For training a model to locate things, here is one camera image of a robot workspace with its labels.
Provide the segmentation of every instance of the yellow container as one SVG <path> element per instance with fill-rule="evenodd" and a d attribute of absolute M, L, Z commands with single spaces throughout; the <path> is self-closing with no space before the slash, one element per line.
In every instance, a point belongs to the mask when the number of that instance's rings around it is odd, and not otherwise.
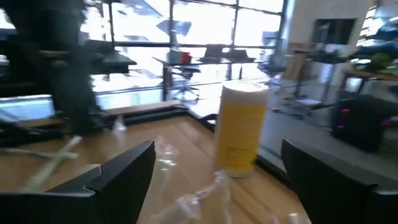
<path fill-rule="evenodd" d="M 266 115 L 268 87 L 231 81 L 221 94 L 216 125 L 218 164 L 231 177 L 244 177 L 253 170 Z"/>

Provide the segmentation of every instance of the glass wall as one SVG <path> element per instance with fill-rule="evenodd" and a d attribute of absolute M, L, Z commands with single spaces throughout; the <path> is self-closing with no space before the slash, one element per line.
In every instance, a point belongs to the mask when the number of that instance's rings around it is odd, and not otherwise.
<path fill-rule="evenodd" d="M 279 47 L 286 1 L 123 0 L 109 6 L 105 0 L 86 0 L 82 36 L 113 40 L 117 51 L 137 62 L 129 73 L 92 75 L 94 91 L 162 88 L 163 66 L 155 58 L 167 58 L 175 42 L 192 57 L 203 57 L 208 44 L 222 44 L 224 52 L 242 49 L 248 57 L 266 62 Z M 14 26 L 0 9 L 0 38 L 12 31 Z M 193 74 L 189 84 L 266 77 L 257 66 L 200 65 L 201 72 Z"/>

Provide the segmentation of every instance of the computer monitor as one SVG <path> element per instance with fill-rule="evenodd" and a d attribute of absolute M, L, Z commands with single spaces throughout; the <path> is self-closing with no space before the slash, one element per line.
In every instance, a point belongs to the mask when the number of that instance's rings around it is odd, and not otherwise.
<path fill-rule="evenodd" d="M 356 19 L 317 19 L 313 26 L 312 42 L 348 44 Z"/>

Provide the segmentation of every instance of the white wall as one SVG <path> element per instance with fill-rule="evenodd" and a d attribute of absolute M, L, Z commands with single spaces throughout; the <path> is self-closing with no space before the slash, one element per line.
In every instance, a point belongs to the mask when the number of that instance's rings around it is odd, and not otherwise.
<path fill-rule="evenodd" d="M 289 31 L 285 32 L 285 42 L 308 42 L 312 34 L 313 22 L 316 19 L 351 19 L 357 18 L 352 31 L 349 45 L 332 45 L 328 50 L 339 49 L 343 54 L 349 54 L 356 48 L 359 33 L 361 32 L 368 9 L 373 0 L 290 0 L 294 1 L 292 14 L 288 15 Z M 346 65 L 339 65 L 333 76 L 332 85 L 341 82 L 341 69 Z M 320 81 L 325 80 L 329 67 L 322 66 Z"/>

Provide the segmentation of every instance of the clear plastic bag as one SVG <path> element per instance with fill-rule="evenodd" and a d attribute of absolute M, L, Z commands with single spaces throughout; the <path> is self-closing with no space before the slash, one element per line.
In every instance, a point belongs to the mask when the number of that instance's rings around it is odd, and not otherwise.
<path fill-rule="evenodd" d="M 166 144 L 162 137 L 155 140 L 156 161 L 138 223 L 148 223 L 160 210 L 160 201 L 173 170 L 177 166 L 178 150 Z"/>
<path fill-rule="evenodd" d="M 211 185 L 193 195 L 178 198 L 166 209 L 152 215 L 149 223 L 183 224 L 193 220 L 197 223 L 232 224 L 229 203 L 228 177 L 223 171 L 218 171 L 215 172 L 215 181 Z M 220 208 L 221 213 L 219 210 L 205 209 L 208 207 Z"/>
<path fill-rule="evenodd" d="M 126 126 L 123 122 L 123 115 L 119 115 L 113 123 L 112 132 L 114 134 L 123 133 L 126 130 Z"/>

